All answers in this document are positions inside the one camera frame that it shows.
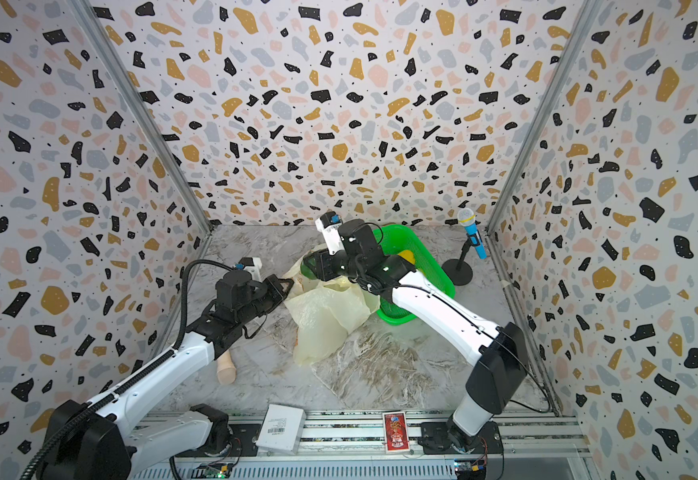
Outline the cream plastic bag orange print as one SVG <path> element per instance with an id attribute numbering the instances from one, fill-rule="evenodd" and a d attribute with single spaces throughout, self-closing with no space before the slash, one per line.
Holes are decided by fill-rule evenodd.
<path id="1" fill-rule="evenodd" d="M 294 361 L 299 366 L 321 361 L 345 343 L 380 307 L 380 298 L 340 276 L 311 279 L 297 261 L 286 273 L 294 285 L 285 307 L 297 325 Z"/>

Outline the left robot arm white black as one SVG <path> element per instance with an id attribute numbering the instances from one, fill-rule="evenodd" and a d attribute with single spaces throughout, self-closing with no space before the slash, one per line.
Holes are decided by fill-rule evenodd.
<path id="1" fill-rule="evenodd" d="M 270 275 L 255 280 L 227 268 L 216 298 L 194 322 L 180 321 L 174 344 L 112 388 L 79 403 L 64 402 L 51 415 L 43 446 L 29 461 L 24 479 L 128 479 L 186 452 L 230 453 L 239 443 L 226 413 L 195 405 L 165 424 L 140 428 L 154 406 L 197 371 L 213 364 L 239 339 L 246 325 L 279 307 L 293 280 Z"/>

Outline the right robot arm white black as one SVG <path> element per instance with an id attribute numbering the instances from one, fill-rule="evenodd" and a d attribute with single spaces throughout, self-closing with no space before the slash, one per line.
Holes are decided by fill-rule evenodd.
<path id="1" fill-rule="evenodd" d="M 315 221 L 326 247 L 305 258 L 319 280 L 343 276 L 422 320 L 454 346 L 472 366 L 465 394 L 446 422 L 442 447 L 470 452 L 483 427 L 502 413 L 528 375 L 524 332 L 468 310 L 436 288 L 418 266 L 386 254 L 370 225 L 344 222 L 329 211 Z"/>

